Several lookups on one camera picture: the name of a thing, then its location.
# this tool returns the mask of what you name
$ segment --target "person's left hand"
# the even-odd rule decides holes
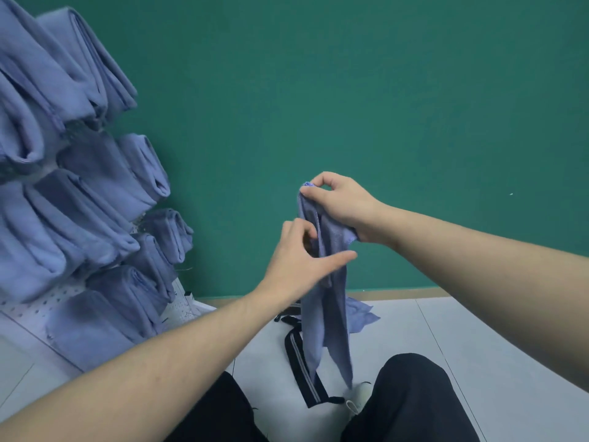
[[[282,235],[266,269],[260,287],[269,288],[289,306],[313,288],[321,278],[356,259],[355,251],[342,251],[325,258],[313,258],[305,249],[305,237],[317,238],[311,222],[294,219],[282,224]]]

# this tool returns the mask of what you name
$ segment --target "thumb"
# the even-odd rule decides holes
[[[320,203],[323,206],[329,195],[328,190],[321,189],[320,187],[316,186],[302,186],[300,188],[300,193],[303,194],[306,198],[315,200],[317,203]]]
[[[343,267],[345,264],[358,257],[357,252],[347,250],[340,253],[332,254],[326,258],[317,259],[320,266],[321,277],[327,276],[329,273]]]

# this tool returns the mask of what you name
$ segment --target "baseboard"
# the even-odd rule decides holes
[[[351,291],[348,296],[357,300],[389,300],[389,299],[422,299],[424,297],[448,297],[444,290],[440,287],[429,288],[411,288],[403,290],[364,290]],[[213,307],[223,307],[239,297],[197,297],[200,302],[211,305]]]

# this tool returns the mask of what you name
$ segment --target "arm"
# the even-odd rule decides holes
[[[3,442],[160,442],[231,360],[278,312],[353,251],[313,259],[301,219],[285,222],[260,285],[250,294],[157,336],[27,406],[0,424]]]
[[[589,259],[387,206],[323,173],[301,192],[389,246],[528,355],[589,391]]]

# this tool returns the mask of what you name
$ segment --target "stack of folded towels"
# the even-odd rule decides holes
[[[104,131],[136,96],[76,11],[34,18],[0,0],[0,297],[86,280],[47,324],[84,371],[162,332],[192,248],[178,212],[151,210],[170,184],[147,137]]]

